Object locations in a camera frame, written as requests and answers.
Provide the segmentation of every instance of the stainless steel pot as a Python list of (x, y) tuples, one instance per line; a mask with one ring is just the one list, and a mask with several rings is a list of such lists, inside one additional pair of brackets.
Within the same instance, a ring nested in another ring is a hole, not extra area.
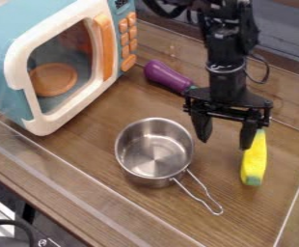
[[(222, 205), (211, 198), (206, 186), (188, 169), (194, 156), (194, 140), (179, 123), (162, 118), (131, 123), (116, 139), (115, 155), (126, 176), (134, 183), (154, 188), (176, 183), (214, 215), (223, 213)], [(212, 210), (206, 201), (180, 183), (186, 173), (203, 188), (218, 211)]]

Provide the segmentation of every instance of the wire handle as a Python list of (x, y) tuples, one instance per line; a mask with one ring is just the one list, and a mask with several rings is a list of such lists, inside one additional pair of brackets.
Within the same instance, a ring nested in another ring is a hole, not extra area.
[(194, 193), (186, 188), (186, 186), (179, 182), (179, 180), (176, 178), (172, 178), (171, 180), (179, 185), (179, 187), (183, 189), (183, 191), (187, 193), (187, 195), (195, 200), (198, 201), (200, 204), (203, 204), (207, 208), (207, 210), (216, 216), (222, 215), (224, 210), (223, 210), (223, 206), (212, 199), (212, 197), (208, 194), (206, 185), (199, 181), (199, 179), (196, 178), (196, 176), (191, 173), (191, 171), (187, 169), (186, 170), (187, 173), (190, 174), (190, 176), (194, 178), (194, 180), (196, 181), (196, 183), (199, 184), (199, 186), (203, 188), (204, 192), (206, 192), (206, 196), (210, 198), (210, 200), (215, 203), (216, 207), (219, 208), (219, 211), (212, 210), (212, 208), (208, 206), (208, 204), (206, 203), (206, 201), (203, 199), (200, 199), (199, 197), (196, 197), (194, 195)]

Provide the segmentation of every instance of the orange plate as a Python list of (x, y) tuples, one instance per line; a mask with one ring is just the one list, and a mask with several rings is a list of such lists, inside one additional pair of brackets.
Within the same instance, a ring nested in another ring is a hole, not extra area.
[(59, 96), (76, 84), (78, 72), (67, 64), (46, 64), (30, 72), (38, 96)]

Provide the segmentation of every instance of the black cable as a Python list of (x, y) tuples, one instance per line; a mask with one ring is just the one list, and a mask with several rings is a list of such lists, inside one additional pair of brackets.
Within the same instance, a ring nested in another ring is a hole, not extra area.
[(0, 220), (0, 226), (1, 225), (12, 225), (19, 227), (20, 229), (24, 230), (24, 232), (27, 233), (28, 239), (30, 239), (30, 247), (34, 247), (34, 234), (32, 231), (28, 229), (28, 227), (19, 221), (13, 221), (13, 220)]
[(187, 6), (178, 6), (171, 12), (167, 12), (156, 0), (143, 0), (143, 2), (156, 15), (170, 19), (179, 17), (187, 9)]
[(246, 69), (244, 69), (243, 71), (244, 71), (244, 73), (246, 73), (246, 76), (247, 76), (247, 78), (248, 78), (252, 82), (255, 82), (255, 83), (258, 83), (258, 84), (266, 84), (267, 81), (268, 81), (270, 72), (271, 72), (271, 70), (270, 70), (270, 64), (268, 64), (267, 60), (266, 60), (260, 55), (258, 55), (258, 54), (248, 54), (248, 56), (252, 57), (255, 60), (260, 61), (260, 62), (266, 65), (266, 67), (267, 67), (267, 72), (266, 72), (266, 75), (264, 75), (264, 77), (263, 77), (263, 79), (262, 79), (260, 81), (255, 80), (255, 79), (248, 75), (248, 73), (247, 73), (247, 71), (246, 71)]

